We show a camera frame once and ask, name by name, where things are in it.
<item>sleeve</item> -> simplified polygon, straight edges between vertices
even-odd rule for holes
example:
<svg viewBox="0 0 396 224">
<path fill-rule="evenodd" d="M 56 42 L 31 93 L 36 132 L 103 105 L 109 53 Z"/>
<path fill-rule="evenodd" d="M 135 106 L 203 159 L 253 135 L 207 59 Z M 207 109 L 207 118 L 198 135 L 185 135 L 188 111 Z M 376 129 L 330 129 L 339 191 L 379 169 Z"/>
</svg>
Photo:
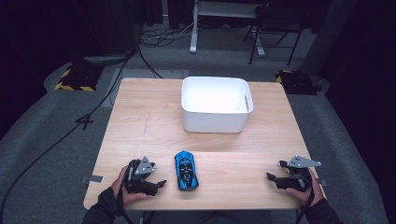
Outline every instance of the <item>sleeve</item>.
<svg viewBox="0 0 396 224">
<path fill-rule="evenodd" d="M 305 213 L 306 219 L 310 224 L 342 224 L 340 218 L 335 211 L 330 207 L 326 199 L 320 200 L 317 204 L 310 207 Z"/>
<path fill-rule="evenodd" d="M 113 195 L 113 189 L 104 190 L 98 197 L 98 203 L 94 204 L 85 214 L 83 224 L 111 224 L 115 216 L 119 217 L 121 212 L 117 207 L 117 201 Z"/>
</svg>

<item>blue toy car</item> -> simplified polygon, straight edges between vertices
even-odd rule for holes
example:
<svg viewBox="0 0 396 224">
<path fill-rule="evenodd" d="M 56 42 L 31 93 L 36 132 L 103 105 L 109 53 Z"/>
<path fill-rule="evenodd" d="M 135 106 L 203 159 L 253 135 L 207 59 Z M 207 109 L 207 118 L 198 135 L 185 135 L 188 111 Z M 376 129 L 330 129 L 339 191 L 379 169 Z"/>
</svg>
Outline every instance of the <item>blue toy car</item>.
<svg viewBox="0 0 396 224">
<path fill-rule="evenodd" d="M 192 191 L 198 188 L 199 183 L 192 154 L 189 151 L 181 151 L 176 154 L 175 160 L 178 189 Z"/>
</svg>

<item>table surface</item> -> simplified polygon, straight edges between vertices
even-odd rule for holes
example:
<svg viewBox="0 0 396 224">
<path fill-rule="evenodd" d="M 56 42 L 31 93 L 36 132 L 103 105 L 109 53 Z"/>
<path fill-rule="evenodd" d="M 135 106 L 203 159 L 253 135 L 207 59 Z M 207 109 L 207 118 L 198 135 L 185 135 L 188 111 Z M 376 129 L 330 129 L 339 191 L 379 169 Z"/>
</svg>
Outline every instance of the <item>table surface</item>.
<svg viewBox="0 0 396 224">
<path fill-rule="evenodd" d="M 288 176 L 279 161 L 310 159 L 282 86 L 249 82 L 254 110 L 241 133 L 188 133 L 182 127 L 180 79 L 125 78 L 107 125 L 84 200 L 90 208 L 129 161 L 147 156 L 155 172 L 147 181 L 167 180 L 155 196 L 130 204 L 134 210 L 294 209 L 300 206 L 266 178 Z M 200 186 L 177 188 L 175 155 L 194 155 Z"/>
</svg>

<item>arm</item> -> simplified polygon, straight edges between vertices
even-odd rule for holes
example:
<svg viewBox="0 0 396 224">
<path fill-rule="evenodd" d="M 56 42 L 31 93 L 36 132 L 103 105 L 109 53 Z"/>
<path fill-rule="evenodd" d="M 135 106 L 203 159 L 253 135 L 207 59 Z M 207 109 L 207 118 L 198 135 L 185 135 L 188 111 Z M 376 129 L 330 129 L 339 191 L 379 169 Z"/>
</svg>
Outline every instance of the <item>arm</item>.
<svg viewBox="0 0 396 224">
<path fill-rule="evenodd" d="M 110 188 L 104 190 L 98 197 L 98 203 L 93 205 L 85 214 L 82 221 L 83 224 L 111 224 L 114 222 L 115 216 L 121 216 L 121 211 L 117 207 L 117 194 L 120 189 L 123 175 L 127 166 L 122 168 L 119 177 L 114 181 Z M 122 201 L 124 205 L 127 203 L 142 200 L 146 197 L 144 193 L 129 194 L 125 188 L 122 188 Z"/>
<path fill-rule="evenodd" d="M 318 184 L 317 179 L 315 178 L 314 173 L 310 169 L 309 173 L 312 176 L 312 187 L 315 192 L 315 198 L 310 204 L 308 210 L 305 213 L 306 219 L 310 224 L 316 223 L 343 223 L 335 211 L 330 207 L 329 203 L 323 196 L 323 192 Z M 311 189 L 308 189 L 306 192 L 300 192 L 297 189 L 286 189 L 286 192 L 291 196 L 300 200 L 302 206 L 305 206 Z"/>
</svg>

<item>white container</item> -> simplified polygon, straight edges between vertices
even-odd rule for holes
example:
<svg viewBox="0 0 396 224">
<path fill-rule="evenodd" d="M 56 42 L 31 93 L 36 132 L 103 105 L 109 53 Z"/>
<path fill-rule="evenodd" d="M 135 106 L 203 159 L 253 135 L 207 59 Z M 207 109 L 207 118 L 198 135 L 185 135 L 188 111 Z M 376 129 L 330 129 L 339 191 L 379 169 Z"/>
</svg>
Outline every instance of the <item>white container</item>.
<svg viewBox="0 0 396 224">
<path fill-rule="evenodd" d="M 181 107 L 187 132 L 240 133 L 253 111 L 253 100 L 241 78 L 187 77 Z"/>
</svg>

